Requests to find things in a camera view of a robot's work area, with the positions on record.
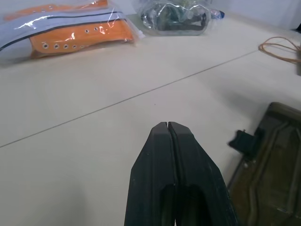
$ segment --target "plastic packaging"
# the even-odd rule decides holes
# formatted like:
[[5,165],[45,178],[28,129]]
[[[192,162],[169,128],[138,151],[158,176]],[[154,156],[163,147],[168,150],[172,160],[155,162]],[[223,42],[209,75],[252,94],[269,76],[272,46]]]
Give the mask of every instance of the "plastic packaging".
[[201,35],[224,17],[204,0],[134,0],[143,24],[160,35]]
[[133,42],[138,35],[107,0],[82,6],[48,4],[0,19],[0,62],[76,52],[108,41]]

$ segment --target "white table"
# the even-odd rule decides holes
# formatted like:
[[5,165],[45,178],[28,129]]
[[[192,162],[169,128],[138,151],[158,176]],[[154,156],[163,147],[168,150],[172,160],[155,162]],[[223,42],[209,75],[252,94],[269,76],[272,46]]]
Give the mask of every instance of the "white table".
[[301,108],[296,66],[257,51],[276,35],[301,40],[232,15],[209,35],[1,68],[0,225],[123,225],[131,167],[161,121],[188,126],[228,182],[235,131],[253,133],[272,101]]

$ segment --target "metal eyelet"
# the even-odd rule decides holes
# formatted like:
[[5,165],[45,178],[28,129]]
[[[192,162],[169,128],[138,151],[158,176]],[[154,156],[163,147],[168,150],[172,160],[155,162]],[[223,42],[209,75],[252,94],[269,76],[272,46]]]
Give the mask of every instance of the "metal eyelet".
[[48,49],[49,45],[47,43],[43,43],[43,49]]

